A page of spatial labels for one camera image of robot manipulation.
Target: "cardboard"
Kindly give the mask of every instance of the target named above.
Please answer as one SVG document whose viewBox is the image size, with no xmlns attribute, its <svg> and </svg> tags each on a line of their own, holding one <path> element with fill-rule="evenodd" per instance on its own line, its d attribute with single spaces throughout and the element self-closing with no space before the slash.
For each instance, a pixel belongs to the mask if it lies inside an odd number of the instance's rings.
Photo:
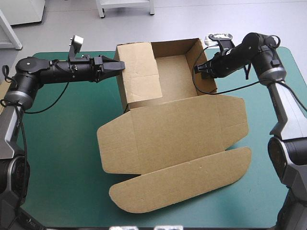
<svg viewBox="0 0 307 230">
<path fill-rule="evenodd" d="M 202 95 L 131 109 L 97 135 L 105 172 L 145 174 L 225 151 L 247 133 L 243 99 Z"/>
<path fill-rule="evenodd" d="M 150 212 L 234 183 L 250 160 L 249 148 L 224 151 L 115 184 L 109 194 L 127 212 Z"/>
<path fill-rule="evenodd" d="M 2 82 L 0 82 L 0 99 L 4 98 L 7 90 L 9 89 L 9 86 L 10 86 L 10 84 L 7 83 L 4 80 Z M 2 114 L 3 109 L 4 108 L 2 106 L 0 106 L 0 114 Z"/>
<path fill-rule="evenodd" d="M 243 99 L 202 95 L 195 60 L 207 60 L 198 38 L 118 45 L 115 59 L 124 114 L 97 132 L 107 173 L 140 174 L 110 188 L 123 210 L 142 213 L 226 186 L 250 163 L 248 148 L 225 151 L 248 133 Z M 213 79 L 195 75 L 215 92 Z"/>
<path fill-rule="evenodd" d="M 201 95 L 192 82 L 193 64 L 203 50 L 198 38 L 117 46 L 115 59 L 126 68 L 117 77 L 123 111 Z M 205 53 L 198 63 L 207 60 Z M 213 79 L 195 75 L 198 87 L 215 92 Z"/>
</svg>

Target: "box lid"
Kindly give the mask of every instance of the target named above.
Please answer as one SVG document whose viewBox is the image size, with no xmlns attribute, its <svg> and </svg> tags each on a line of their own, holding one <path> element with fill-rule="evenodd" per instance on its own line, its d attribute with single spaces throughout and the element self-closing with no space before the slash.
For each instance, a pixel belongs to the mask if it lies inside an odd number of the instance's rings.
<svg viewBox="0 0 307 230">
<path fill-rule="evenodd" d="M 105 172 L 145 174 L 222 152 L 247 133 L 243 99 L 201 95 L 131 109 L 97 136 Z"/>
<path fill-rule="evenodd" d="M 250 161 L 249 148 L 223 151 L 115 184 L 109 194 L 127 212 L 150 212 L 236 182 Z"/>
</svg>

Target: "table surface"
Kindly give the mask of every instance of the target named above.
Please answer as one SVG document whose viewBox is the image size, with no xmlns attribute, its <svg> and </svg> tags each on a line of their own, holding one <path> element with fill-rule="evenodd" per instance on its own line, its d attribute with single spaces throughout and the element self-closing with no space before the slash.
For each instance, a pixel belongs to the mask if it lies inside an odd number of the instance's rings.
<svg viewBox="0 0 307 230">
<path fill-rule="evenodd" d="M 211 58 L 216 49 L 207 51 Z M 112 58 L 114 52 L 82 52 Z M 278 48 L 287 70 L 286 82 L 303 102 L 306 84 L 291 52 Z M 68 53 L 38 53 L 34 57 L 66 59 Z M 218 79 L 219 91 L 257 81 L 252 70 L 245 80 L 240 70 Z M 50 105 L 65 84 L 45 85 L 32 111 Z M 96 132 L 122 114 L 115 78 L 96 84 L 69 84 L 50 110 L 25 115 L 31 178 L 23 208 L 46 226 L 92 227 L 180 224 L 185 227 L 269 227 L 275 224 L 287 189 L 279 182 L 267 153 L 269 132 L 277 122 L 266 87 L 257 84 L 228 95 L 244 98 L 249 134 L 232 148 L 249 146 L 252 162 L 238 182 L 184 202 L 145 214 L 119 209 L 110 199 L 111 185 L 131 175 L 107 174 L 101 166 Z"/>
</svg>

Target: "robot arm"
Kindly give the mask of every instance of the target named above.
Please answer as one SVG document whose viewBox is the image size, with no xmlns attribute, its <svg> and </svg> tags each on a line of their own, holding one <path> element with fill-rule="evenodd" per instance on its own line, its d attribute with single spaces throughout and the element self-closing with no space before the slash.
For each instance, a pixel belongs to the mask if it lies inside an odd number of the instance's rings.
<svg viewBox="0 0 307 230">
<path fill-rule="evenodd" d="M 82 42 L 81 37 L 72 38 L 68 61 L 27 57 L 16 65 L 16 74 L 3 100 L 8 106 L 0 115 L 0 230 L 45 229 L 19 207 L 25 200 L 22 189 L 24 184 L 27 188 L 30 166 L 27 164 L 25 171 L 25 152 L 17 145 L 17 137 L 23 114 L 32 107 L 37 91 L 50 83 L 100 82 L 125 68 L 124 62 L 105 56 L 76 58 Z"/>
<path fill-rule="evenodd" d="M 307 229 L 307 119 L 296 99 L 284 86 L 286 71 L 280 61 L 274 36 L 250 33 L 234 46 L 230 38 L 209 38 L 218 43 L 220 52 L 194 71 L 203 78 L 223 78 L 252 64 L 259 81 L 272 99 L 278 123 L 270 132 L 274 135 L 268 152 L 281 182 L 289 188 L 276 227 L 281 230 Z"/>
</svg>

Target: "white cabinet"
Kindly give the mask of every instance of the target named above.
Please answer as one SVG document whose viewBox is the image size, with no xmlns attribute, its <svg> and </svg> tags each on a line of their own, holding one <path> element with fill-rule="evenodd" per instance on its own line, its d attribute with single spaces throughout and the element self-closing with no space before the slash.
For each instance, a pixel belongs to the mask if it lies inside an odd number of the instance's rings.
<svg viewBox="0 0 307 230">
<path fill-rule="evenodd" d="M 119 7 L 149 6 L 150 15 L 154 15 L 154 0 L 96 0 L 99 17 L 105 17 L 105 9 Z"/>
<path fill-rule="evenodd" d="M 22 49 L 22 45 L 0 10 L 0 48 Z"/>
<path fill-rule="evenodd" d="M 0 9 L 10 25 L 42 21 L 45 0 L 0 0 Z"/>
</svg>

